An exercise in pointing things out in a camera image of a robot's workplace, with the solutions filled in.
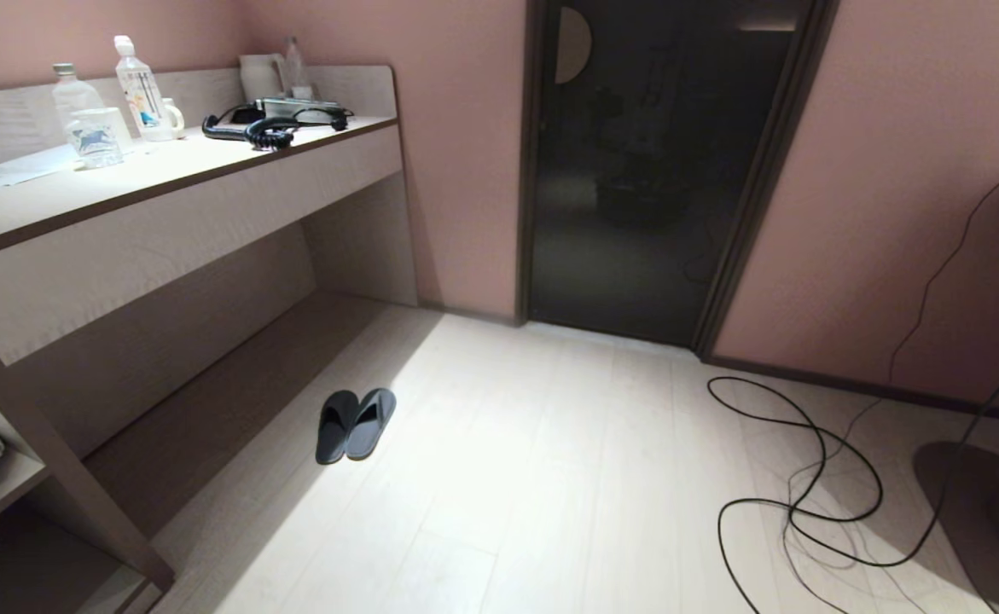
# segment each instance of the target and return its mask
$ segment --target slipper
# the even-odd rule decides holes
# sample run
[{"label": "slipper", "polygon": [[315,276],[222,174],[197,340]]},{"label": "slipper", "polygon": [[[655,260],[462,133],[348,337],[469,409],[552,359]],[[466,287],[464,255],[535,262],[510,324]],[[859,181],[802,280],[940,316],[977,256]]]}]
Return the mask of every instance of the slipper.
[{"label": "slipper", "polygon": [[317,427],[317,462],[332,464],[343,457],[347,442],[347,425],[355,420],[359,399],[351,390],[335,392],[321,408]]},{"label": "slipper", "polygon": [[347,458],[362,460],[374,453],[395,408],[397,397],[391,390],[378,388],[363,397],[351,434],[347,436]]}]

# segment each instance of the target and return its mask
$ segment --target plastic water bottle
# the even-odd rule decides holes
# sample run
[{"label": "plastic water bottle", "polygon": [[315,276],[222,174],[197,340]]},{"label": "plastic water bottle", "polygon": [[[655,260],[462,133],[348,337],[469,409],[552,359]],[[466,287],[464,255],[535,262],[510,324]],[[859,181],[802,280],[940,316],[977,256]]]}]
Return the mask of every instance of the plastic water bottle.
[{"label": "plastic water bottle", "polygon": [[136,118],[136,127],[144,141],[171,141],[172,122],[166,116],[165,103],[154,81],[154,73],[147,63],[136,58],[136,46],[127,36],[117,36],[114,40],[120,63],[116,65],[116,77],[128,98],[131,115]]},{"label": "plastic water bottle", "polygon": [[78,81],[74,73],[74,65],[70,62],[51,65],[51,70],[59,77],[59,83],[51,90],[51,98],[55,101],[55,111],[59,113],[59,126],[66,131],[67,126],[74,121],[71,113],[77,110],[100,109],[105,106],[101,94],[85,81]]}]

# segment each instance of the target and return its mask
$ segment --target paper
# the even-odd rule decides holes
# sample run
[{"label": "paper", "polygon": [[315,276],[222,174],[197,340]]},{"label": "paper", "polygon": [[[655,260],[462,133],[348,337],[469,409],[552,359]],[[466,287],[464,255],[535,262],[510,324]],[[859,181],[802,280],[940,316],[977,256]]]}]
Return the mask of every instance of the paper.
[{"label": "paper", "polygon": [[0,164],[0,188],[67,170],[76,159],[78,155],[70,145],[60,145],[58,148],[3,162]]}]

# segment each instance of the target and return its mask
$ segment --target dark glass door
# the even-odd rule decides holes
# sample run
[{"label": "dark glass door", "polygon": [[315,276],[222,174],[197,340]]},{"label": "dark glass door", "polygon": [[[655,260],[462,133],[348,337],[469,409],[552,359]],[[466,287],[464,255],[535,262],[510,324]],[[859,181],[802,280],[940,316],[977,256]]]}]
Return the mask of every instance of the dark glass door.
[{"label": "dark glass door", "polygon": [[804,7],[550,1],[531,319],[690,345]]}]

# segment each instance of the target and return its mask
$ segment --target mug handle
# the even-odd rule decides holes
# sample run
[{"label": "mug handle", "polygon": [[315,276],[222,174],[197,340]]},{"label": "mug handle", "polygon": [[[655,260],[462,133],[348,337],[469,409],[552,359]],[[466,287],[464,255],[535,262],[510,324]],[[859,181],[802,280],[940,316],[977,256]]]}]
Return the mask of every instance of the mug handle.
[{"label": "mug handle", "polygon": [[165,104],[165,110],[172,116],[172,119],[169,120],[172,124],[172,137],[179,139],[184,133],[184,113],[180,113],[180,109],[174,104],[172,98],[161,98],[161,102]]}]

